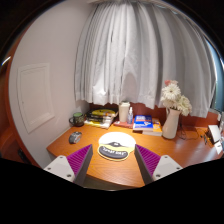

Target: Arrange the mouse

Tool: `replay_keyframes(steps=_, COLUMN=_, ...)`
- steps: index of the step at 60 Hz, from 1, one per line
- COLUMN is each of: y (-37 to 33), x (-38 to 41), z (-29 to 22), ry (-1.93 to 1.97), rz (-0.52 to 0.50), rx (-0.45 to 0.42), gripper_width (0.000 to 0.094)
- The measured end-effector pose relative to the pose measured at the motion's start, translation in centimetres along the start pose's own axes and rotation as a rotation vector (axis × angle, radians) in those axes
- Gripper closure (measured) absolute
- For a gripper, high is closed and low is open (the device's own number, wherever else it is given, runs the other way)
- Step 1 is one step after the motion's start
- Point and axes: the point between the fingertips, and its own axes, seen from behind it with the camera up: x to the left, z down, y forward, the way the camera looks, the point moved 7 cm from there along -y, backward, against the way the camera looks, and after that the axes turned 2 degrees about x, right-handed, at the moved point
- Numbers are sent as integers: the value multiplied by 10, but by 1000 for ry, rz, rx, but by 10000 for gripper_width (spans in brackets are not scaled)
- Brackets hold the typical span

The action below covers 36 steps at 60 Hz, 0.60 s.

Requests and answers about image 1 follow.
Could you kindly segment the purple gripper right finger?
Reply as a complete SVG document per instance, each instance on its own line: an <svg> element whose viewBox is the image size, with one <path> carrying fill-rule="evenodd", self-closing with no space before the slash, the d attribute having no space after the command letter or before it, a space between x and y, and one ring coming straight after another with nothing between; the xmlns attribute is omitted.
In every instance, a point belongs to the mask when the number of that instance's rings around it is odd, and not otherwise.
<svg viewBox="0 0 224 224"><path fill-rule="evenodd" d="M145 184L152 183L182 169L170 156L159 156L140 145L135 145L134 154Z"/></svg>

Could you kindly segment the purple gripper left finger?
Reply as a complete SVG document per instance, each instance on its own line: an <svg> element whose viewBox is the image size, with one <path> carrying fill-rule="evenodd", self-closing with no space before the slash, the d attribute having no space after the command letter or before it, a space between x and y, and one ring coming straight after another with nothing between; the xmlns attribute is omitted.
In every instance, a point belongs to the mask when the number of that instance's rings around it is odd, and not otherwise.
<svg viewBox="0 0 224 224"><path fill-rule="evenodd" d="M69 156L58 156L44 170L82 186L92 155L92 145L88 145Z"/></svg>

